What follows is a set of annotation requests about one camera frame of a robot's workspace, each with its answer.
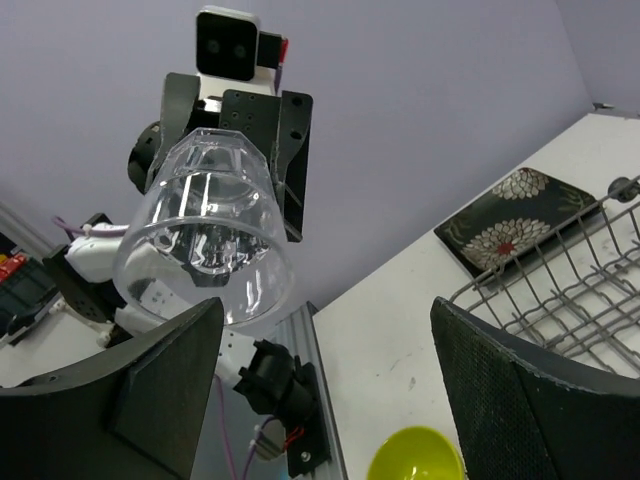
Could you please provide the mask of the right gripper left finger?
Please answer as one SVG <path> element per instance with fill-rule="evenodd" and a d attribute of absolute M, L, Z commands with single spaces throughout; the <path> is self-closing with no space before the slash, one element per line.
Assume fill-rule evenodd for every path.
<path fill-rule="evenodd" d="M 4 479 L 187 479 L 218 359 L 217 299 L 1 391 Z"/>

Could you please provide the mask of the yellow-green bowl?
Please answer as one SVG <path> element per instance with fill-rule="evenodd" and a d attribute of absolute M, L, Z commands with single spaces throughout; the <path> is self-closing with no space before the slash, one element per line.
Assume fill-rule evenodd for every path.
<path fill-rule="evenodd" d="M 426 426 L 401 429 L 378 448 L 368 480 L 463 480 L 464 464 L 454 444 Z"/>

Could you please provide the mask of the clear glass cup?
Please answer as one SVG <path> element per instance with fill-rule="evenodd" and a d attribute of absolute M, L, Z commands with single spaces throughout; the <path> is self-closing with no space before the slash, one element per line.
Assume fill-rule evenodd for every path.
<path fill-rule="evenodd" d="M 286 243 L 265 156 L 238 132 L 197 129 L 171 149 L 118 247 L 115 321 L 138 335 L 210 299 L 227 326 L 269 318 L 294 289 Z"/>

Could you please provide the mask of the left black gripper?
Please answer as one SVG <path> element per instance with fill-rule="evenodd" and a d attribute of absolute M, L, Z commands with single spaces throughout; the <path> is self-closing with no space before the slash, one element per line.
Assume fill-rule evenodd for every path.
<path fill-rule="evenodd" d="M 220 105 L 211 108 L 212 100 L 201 99 L 199 93 L 197 75 L 166 75 L 160 117 L 139 135 L 127 161 L 131 183 L 138 192 L 147 192 L 168 152 L 197 129 L 238 132 L 265 156 L 271 155 L 274 192 L 287 240 L 300 243 L 313 98 L 292 91 L 278 97 L 229 89 L 215 98 Z"/>

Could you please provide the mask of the black floral square plate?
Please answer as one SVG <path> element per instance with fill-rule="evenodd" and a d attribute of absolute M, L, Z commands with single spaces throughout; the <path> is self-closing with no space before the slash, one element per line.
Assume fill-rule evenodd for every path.
<path fill-rule="evenodd" d="M 519 168 L 435 228 L 474 277 L 529 254 L 536 244 L 600 212 L 590 193 L 532 168 Z"/>

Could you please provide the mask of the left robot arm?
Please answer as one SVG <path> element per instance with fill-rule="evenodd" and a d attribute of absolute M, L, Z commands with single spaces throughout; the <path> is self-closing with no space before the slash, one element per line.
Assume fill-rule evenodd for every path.
<path fill-rule="evenodd" d="M 160 117 L 127 162 L 142 196 L 131 222 L 66 226 L 68 243 L 44 259 L 75 309 L 134 335 L 219 301 L 217 377 L 287 427 L 319 412 L 314 370 L 238 329 L 293 290 L 286 247 L 302 239 L 313 106 L 294 91 L 204 96 L 198 76 L 167 75 Z"/>

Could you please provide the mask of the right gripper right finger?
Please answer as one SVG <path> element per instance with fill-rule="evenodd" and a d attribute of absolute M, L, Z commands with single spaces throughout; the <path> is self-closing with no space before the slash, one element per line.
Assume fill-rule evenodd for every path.
<path fill-rule="evenodd" d="M 470 478 L 638 478 L 638 380 L 549 352 L 442 297 L 430 319 Z"/>

